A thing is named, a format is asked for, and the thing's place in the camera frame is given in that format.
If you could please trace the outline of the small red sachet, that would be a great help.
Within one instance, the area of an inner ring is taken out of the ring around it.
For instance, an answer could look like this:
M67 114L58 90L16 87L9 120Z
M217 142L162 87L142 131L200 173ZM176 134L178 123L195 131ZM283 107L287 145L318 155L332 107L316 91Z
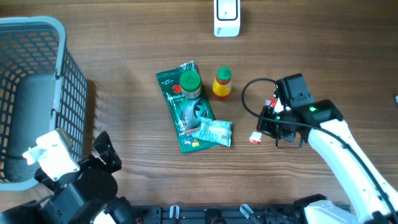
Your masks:
M270 124L263 118L265 117L266 113L273 112L276 104L277 104L276 99L269 98L266 100L265 105L263 106L262 111L260 113L262 119L258 119L257 125L249 138L249 142L251 144L261 144L262 136L269 136L271 138L274 138Z

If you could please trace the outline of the light green tissue packet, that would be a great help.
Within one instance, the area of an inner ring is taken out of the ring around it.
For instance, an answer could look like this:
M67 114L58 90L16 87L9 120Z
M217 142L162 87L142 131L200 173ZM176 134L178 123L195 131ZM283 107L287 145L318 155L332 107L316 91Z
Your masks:
M200 117L200 128L193 133L193 137L199 140L214 142L227 147L231 146L232 122L212 120Z

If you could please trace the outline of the red yellow sauce bottle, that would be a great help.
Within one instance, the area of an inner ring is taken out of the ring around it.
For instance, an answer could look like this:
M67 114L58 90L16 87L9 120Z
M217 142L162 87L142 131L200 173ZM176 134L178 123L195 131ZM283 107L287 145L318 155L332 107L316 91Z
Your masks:
M226 100L231 93L232 71L229 67L221 67L215 77L212 91L218 100Z

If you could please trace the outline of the green 3M gloves packet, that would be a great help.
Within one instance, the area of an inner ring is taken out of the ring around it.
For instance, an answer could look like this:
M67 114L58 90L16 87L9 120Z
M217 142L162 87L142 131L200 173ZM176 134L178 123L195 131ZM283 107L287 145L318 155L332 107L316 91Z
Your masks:
M177 140L181 153L203 151L218 144L199 140L193 137L193 133L200 128L200 117L215 119L214 113L208 102L205 90L201 82L201 94L198 98L186 98L180 87L180 76L187 70L198 72L195 62L190 61L171 70L156 73L161 92L169 107Z

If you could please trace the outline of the green lid jar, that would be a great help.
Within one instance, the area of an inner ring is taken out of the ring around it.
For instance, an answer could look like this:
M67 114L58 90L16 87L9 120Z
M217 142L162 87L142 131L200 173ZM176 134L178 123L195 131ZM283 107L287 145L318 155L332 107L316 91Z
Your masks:
M201 94L201 77L194 70L187 70L180 76L180 87L188 99L198 98Z

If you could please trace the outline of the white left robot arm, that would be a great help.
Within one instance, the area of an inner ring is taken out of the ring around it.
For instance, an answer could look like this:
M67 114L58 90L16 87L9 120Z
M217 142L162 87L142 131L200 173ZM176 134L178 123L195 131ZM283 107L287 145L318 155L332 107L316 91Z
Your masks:
M1 223L135 223L131 204L118 198L112 173L122 168L110 137L103 131L93 143L99 157L78 162L80 170L52 180L41 168L34 179L53 194L1 213Z

